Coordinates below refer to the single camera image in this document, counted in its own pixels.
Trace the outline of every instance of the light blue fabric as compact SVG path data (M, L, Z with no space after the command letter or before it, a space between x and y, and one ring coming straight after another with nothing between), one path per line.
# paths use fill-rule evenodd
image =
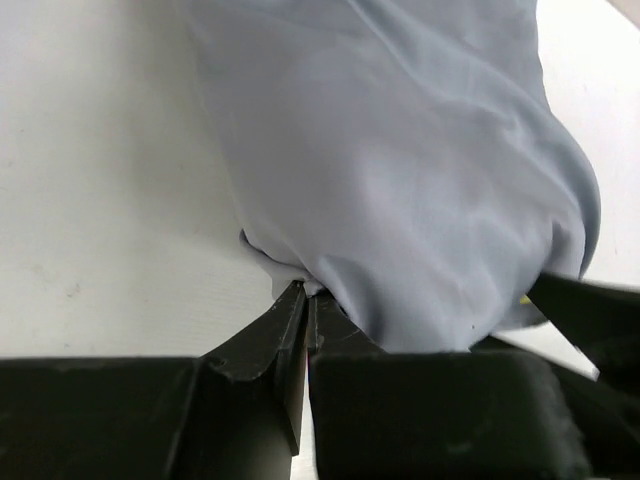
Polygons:
M531 0L176 0L243 241L389 351L526 324L579 276L599 198L553 117Z

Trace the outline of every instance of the black plastic part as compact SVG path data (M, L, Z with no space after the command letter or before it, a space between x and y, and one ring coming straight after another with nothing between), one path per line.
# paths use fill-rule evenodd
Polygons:
M293 284L199 359L0 362L0 479L289 478L305 306Z
M171 478L194 359L0 365L3 480Z
M521 351L509 343L488 337L476 352ZM640 402L603 383L595 382L560 365L550 364L564 393L573 420L584 437L584 448L594 474L640 472Z
M548 365L513 353L319 354L321 480L584 480L589 464Z
M543 275L530 298L598 382L491 338L389 355L299 283L201 358L0 361L0 479L287 479L307 349L321 480L637 476L640 296Z
M542 275L529 297L602 381L640 395L640 294Z
M364 355L386 353L344 314L338 302L328 292L309 300L308 350L313 356L348 353Z

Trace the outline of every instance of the cloth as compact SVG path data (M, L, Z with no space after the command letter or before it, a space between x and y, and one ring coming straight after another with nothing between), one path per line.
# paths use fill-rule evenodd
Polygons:
M532 0L176 0L241 240L391 352L465 350L578 277L600 222Z

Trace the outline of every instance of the white background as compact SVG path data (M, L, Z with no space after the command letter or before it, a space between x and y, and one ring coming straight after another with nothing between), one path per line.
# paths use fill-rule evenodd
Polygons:
M603 0L540 0L539 27L601 184L589 277L640 285L640 33ZM0 355L214 348L271 302L237 232L168 0L0 3ZM516 340L588 368L551 329Z

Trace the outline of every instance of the wrinkled fabric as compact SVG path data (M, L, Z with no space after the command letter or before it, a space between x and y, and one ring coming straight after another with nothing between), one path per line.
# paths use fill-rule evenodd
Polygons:
M392 352L527 324L599 198L551 114L532 0L176 0L242 241Z

